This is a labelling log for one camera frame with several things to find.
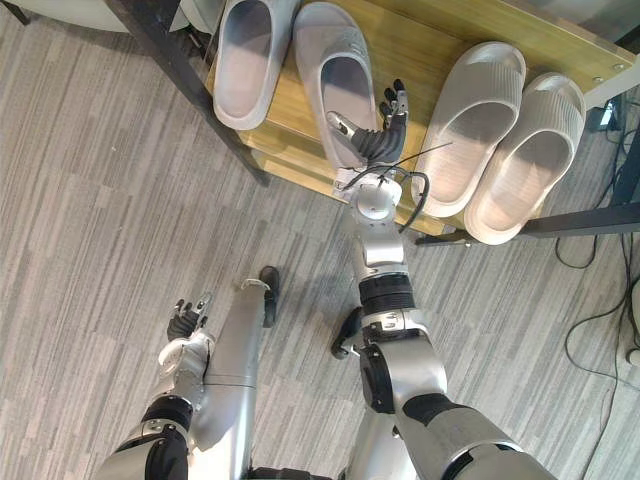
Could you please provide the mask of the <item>robot right five-finger hand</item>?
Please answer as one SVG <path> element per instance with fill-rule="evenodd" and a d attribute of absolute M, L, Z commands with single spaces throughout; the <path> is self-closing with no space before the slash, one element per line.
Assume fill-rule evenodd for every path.
<path fill-rule="evenodd" d="M 404 83 L 395 79 L 393 87 L 384 91 L 379 104 L 383 117 L 381 130 L 365 129 L 336 111 L 329 111 L 326 120 L 341 142 L 366 161 L 368 166 L 393 165 L 404 149 L 409 119 L 409 102 Z"/>

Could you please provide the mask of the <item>robot left five-finger hand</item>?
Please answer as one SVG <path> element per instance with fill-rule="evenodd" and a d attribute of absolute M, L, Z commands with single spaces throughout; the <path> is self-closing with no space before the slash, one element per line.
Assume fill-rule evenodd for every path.
<path fill-rule="evenodd" d="M 208 311 L 213 300 L 211 292 L 205 292 L 195 303 L 179 299 L 166 329 L 167 339 L 173 341 L 189 338 L 208 322 Z"/>

